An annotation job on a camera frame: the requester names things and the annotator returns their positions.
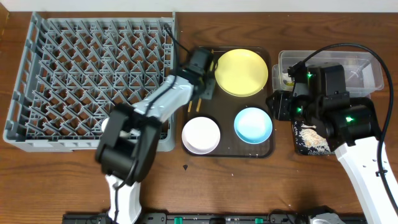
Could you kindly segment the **white bowl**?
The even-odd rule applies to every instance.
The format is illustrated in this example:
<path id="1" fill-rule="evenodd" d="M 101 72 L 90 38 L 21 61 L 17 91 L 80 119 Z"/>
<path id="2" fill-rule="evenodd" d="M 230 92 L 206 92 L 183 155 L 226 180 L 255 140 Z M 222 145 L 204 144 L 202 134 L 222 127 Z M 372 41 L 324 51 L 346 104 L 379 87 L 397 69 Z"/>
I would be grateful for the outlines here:
<path id="1" fill-rule="evenodd" d="M 212 119 L 207 117 L 193 118 L 182 129 L 183 145 L 193 154 L 210 153 L 218 146 L 220 139 L 220 128 Z"/>

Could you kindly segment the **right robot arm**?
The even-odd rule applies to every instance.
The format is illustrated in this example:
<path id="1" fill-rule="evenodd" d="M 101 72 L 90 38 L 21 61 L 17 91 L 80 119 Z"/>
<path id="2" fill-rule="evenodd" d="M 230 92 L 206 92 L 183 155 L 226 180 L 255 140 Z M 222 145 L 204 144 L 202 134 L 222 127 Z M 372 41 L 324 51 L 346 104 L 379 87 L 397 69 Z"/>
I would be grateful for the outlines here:
<path id="1" fill-rule="evenodd" d="M 391 171 L 373 102 L 352 98 L 338 63 L 288 68 L 292 91 L 276 90 L 266 104 L 274 119 L 313 126 L 345 169 L 368 223 L 397 223 L 397 180 Z"/>

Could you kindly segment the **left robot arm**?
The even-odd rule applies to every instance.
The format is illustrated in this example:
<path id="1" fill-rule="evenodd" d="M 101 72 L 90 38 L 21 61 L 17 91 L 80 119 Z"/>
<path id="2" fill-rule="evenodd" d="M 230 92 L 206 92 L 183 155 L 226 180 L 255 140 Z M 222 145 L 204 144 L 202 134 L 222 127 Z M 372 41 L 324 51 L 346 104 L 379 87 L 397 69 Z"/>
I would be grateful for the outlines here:
<path id="1" fill-rule="evenodd" d="M 139 219 L 141 182 L 154 162 L 162 125 L 206 91 L 214 56 L 210 48 L 193 49 L 187 61 L 172 69 L 145 99 L 113 108 L 95 152 L 110 189 L 108 223 L 135 223 Z"/>

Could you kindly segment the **light blue bowl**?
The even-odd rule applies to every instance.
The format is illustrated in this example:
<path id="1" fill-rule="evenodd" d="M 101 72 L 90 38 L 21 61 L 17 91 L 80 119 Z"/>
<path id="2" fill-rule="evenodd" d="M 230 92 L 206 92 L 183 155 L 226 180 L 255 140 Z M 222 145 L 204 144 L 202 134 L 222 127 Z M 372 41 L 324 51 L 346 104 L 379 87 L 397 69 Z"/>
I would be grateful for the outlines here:
<path id="1" fill-rule="evenodd" d="M 234 119 L 234 131 L 238 138 L 248 144 L 260 144 L 272 134 L 271 117 L 260 108 L 245 108 Z"/>

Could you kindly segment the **white cup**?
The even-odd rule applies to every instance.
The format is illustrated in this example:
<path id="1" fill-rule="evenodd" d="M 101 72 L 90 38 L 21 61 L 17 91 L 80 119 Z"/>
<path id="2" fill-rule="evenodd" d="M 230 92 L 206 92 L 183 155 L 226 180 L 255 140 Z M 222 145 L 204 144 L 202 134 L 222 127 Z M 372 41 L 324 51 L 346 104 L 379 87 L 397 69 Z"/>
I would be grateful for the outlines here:
<path id="1" fill-rule="evenodd" d="M 104 132 L 108 124 L 109 118 L 105 118 L 101 123 L 101 131 Z"/>

